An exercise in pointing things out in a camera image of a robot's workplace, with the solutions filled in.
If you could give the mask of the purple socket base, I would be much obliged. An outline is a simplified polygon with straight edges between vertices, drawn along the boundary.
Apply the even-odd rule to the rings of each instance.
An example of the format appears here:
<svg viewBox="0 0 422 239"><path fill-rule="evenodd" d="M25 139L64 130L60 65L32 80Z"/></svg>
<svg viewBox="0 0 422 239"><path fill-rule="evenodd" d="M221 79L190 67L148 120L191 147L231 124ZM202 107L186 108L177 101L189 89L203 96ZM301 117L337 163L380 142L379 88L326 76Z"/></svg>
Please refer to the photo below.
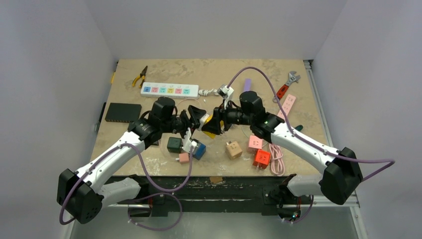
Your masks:
<svg viewBox="0 0 422 239"><path fill-rule="evenodd" d="M248 92L251 90L251 82L252 80L250 78L246 78L244 81L244 86L243 86L243 92Z"/></svg>

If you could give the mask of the yellow cube adapter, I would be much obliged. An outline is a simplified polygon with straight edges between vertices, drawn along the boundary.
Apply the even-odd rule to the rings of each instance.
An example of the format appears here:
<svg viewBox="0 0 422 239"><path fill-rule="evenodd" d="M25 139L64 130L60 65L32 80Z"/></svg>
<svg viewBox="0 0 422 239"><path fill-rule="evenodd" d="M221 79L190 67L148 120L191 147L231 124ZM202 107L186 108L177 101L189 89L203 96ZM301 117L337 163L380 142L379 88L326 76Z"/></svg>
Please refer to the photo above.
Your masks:
<svg viewBox="0 0 422 239"><path fill-rule="evenodd" d="M222 126L222 121L210 120L202 126L202 132L207 134L210 138L215 138L217 135L221 135L223 133Z"/></svg>

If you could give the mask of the small pink USB charger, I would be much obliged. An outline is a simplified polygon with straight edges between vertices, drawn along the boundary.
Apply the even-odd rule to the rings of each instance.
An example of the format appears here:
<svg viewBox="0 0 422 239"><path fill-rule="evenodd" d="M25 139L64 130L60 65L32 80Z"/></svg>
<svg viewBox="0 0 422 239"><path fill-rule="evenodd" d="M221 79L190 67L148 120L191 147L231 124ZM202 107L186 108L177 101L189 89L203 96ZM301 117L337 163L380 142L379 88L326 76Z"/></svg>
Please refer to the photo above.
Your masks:
<svg viewBox="0 0 422 239"><path fill-rule="evenodd" d="M188 164L190 163L190 156L188 153L180 153L179 157L176 158L176 161L178 161L180 164Z"/></svg>

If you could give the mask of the black box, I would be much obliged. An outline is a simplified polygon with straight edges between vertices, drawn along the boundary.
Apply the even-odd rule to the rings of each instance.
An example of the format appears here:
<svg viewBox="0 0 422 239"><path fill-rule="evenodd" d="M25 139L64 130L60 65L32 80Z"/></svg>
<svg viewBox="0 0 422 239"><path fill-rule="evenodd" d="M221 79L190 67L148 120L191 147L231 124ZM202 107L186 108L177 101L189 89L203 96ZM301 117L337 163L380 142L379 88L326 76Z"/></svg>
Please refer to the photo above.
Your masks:
<svg viewBox="0 0 422 239"><path fill-rule="evenodd" d="M105 121L131 123L139 119L141 109L140 104L110 103Z"/></svg>

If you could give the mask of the red handled adjustable wrench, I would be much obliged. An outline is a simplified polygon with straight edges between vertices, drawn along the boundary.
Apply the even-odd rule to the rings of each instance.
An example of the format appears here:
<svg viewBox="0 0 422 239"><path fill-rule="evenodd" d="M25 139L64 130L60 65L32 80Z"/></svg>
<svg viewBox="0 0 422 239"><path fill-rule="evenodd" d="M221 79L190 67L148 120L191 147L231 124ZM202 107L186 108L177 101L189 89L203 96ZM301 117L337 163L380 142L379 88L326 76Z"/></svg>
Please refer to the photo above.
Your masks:
<svg viewBox="0 0 422 239"><path fill-rule="evenodd" d="M287 92L290 85L294 82L297 83L300 78L301 78L301 76L297 75L296 71L290 71L288 73L288 79L287 79L286 83L276 92L276 95L273 98L273 102L276 103L277 100L280 100L284 96L284 94Z"/></svg>

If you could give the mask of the yellow black needle-nose pliers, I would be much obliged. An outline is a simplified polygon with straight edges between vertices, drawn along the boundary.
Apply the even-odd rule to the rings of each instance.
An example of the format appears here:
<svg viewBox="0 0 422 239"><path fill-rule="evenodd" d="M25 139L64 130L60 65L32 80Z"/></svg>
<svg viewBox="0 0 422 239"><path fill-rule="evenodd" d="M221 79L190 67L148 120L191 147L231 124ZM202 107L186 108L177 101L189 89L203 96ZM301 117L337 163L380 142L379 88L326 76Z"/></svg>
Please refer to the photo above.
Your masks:
<svg viewBox="0 0 422 239"><path fill-rule="evenodd" d="M141 73L132 81L131 86L135 87L138 84L139 88L142 88L142 84L145 81L146 73L147 73L148 66L145 66Z"/></svg>

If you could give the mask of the pink power strip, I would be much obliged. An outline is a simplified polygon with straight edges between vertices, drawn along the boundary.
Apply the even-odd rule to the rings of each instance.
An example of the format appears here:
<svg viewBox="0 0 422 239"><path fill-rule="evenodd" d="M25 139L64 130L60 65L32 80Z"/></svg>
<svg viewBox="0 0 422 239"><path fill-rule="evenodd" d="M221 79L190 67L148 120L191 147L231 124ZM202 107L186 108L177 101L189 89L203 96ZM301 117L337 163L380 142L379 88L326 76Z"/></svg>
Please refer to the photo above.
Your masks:
<svg viewBox="0 0 422 239"><path fill-rule="evenodd" d="M295 96L293 96L291 94L288 94L287 95L285 101L282 104L282 109L283 109L283 111L284 111L284 113L286 115L289 114L289 112L292 109L293 104L294 104L295 101L296 101L296 97ZM280 118L282 118L283 120L285 120L285 116L284 116L284 114L282 113L281 110L279 110L277 116L280 117Z"/></svg>

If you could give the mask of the green cube adapter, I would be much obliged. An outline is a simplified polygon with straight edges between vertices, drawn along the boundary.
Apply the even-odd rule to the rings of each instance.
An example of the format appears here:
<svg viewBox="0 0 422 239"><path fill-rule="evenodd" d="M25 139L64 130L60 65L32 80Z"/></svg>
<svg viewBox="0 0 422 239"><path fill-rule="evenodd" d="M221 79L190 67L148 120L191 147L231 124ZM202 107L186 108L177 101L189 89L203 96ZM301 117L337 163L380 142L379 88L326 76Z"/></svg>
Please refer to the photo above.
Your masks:
<svg viewBox="0 0 422 239"><path fill-rule="evenodd" d="M167 150L170 153L181 153L183 150L183 141L181 138L169 137L167 142Z"/></svg>

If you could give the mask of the blue cube adapter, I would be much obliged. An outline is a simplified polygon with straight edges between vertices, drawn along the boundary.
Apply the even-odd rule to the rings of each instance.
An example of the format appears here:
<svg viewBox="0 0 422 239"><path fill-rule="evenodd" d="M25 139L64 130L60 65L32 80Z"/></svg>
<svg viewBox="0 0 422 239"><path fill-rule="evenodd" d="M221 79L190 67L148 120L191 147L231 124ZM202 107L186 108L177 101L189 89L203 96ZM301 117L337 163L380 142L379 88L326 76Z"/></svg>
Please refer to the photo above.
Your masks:
<svg viewBox="0 0 422 239"><path fill-rule="evenodd" d="M198 142L196 148L194 149L193 158L200 160L206 152L206 146L201 142Z"/></svg>

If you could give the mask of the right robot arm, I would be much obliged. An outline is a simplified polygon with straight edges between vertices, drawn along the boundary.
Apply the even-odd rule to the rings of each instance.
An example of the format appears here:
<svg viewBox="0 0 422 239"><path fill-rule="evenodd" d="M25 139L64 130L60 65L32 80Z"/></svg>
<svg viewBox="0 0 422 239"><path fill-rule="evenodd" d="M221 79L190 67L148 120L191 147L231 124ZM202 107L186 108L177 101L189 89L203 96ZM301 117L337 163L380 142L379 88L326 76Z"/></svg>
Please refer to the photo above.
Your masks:
<svg viewBox="0 0 422 239"><path fill-rule="evenodd" d="M360 167L349 148L338 150L319 143L288 126L287 122L272 114L263 106L262 99L254 91L240 95L240 104L222 103L201 130L220 135L233 125L248 125L253 134L268 143L278 145L314 167L318 175L292 175L282 183L280 198L287 203L299 196L321 195L331 202L343 205L363 181Z"/></svg>

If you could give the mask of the red cube adapter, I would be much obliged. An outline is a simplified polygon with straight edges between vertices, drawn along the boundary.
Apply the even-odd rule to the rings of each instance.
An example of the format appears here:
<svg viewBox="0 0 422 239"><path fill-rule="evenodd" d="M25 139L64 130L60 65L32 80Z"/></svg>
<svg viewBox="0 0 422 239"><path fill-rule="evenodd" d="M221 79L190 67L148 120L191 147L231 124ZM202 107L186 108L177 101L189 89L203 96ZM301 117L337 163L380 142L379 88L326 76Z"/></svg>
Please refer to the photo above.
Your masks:
<svg viewBox="0 0 422 239"><path fill-rule="evenodd" d="M255 153L254 161L252 165L256 168L266 169L271 159L271 153L259 149Z"/></svg>

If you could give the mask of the pink plug adapter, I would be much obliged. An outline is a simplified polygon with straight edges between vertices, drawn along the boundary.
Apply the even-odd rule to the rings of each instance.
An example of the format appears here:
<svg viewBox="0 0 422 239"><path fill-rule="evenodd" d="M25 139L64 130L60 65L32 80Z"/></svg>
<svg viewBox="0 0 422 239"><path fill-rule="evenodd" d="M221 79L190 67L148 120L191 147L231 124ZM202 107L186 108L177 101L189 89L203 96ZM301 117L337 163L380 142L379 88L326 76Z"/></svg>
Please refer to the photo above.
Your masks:
<svg viewBox="0 0 422 239"><path fill-rule="evenodd" d="M256 153L258 150L261 150L263 147L263 140L257 136L250 135L247 144L247 152Z"/></svg>

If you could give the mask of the orange cube adapter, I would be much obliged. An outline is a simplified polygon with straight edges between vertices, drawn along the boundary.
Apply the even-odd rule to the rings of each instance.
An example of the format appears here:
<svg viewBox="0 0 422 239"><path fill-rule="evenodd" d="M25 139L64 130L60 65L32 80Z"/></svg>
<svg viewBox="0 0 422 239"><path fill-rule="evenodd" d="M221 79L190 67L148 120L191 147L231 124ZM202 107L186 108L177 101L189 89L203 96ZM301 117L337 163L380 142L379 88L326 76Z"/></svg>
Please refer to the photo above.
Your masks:
<svg viewBox="0 0 422 239"><path fill-rule="evenodd" d="M227 143L225 147L225 152L227 156L231 160L233 160L233 159L239 158L242 155L243 150L241 149L239 143L237 141L234 141L234 142Z"/></svg>

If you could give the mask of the white power strip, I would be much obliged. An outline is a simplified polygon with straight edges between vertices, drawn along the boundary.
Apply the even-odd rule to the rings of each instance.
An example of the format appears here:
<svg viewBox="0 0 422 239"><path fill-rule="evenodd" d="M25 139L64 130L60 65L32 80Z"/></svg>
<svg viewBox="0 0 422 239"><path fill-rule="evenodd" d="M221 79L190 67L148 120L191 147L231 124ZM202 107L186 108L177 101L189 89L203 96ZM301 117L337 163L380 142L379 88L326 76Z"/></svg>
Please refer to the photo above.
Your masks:
<svg viewBox="0 0 422 239"><path fill-rule="evenodd" d="M199 86L192 84L145 82L140 90L140 94L143 97L150 98L197 99L199 97Z"/></svg>

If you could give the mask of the white cube adapter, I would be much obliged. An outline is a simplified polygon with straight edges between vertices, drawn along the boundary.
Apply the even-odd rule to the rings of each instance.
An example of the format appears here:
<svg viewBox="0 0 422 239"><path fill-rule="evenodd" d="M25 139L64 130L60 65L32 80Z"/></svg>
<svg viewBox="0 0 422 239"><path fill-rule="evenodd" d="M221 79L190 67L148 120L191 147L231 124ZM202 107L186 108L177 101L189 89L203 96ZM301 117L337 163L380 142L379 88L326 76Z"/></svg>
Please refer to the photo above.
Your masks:
<svg viewBox="0 0 422 239"><path fill-rule="evenodd" d="M209 114L204 114L201 118L200 118L200 124L205 124L207 123L210 119L212 118L212 116L210 116Z"/></svg>

